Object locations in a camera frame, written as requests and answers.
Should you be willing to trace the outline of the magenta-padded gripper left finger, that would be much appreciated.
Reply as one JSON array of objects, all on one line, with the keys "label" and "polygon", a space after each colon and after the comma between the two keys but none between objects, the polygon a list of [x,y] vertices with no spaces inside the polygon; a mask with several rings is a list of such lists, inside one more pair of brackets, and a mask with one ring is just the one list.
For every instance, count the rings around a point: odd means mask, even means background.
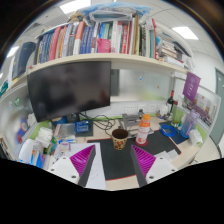
[{"label": "magenta-padded gripper left finger", "polygon": [[76,154],[62,156],[48,171],[81,187],[85,187],[96,155],[94,145],[90,145]]}]

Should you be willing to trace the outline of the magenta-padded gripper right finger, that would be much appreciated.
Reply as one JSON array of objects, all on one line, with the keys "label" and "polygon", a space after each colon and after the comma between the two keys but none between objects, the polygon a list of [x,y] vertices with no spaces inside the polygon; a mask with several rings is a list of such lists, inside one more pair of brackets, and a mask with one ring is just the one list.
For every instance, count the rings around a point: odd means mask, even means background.
[{"label": "magenta-padded gripper right finger", "polygon": [[155,157],[138,146],[131,146],[130,155],[140,187],[178,171],[165,157]]}]

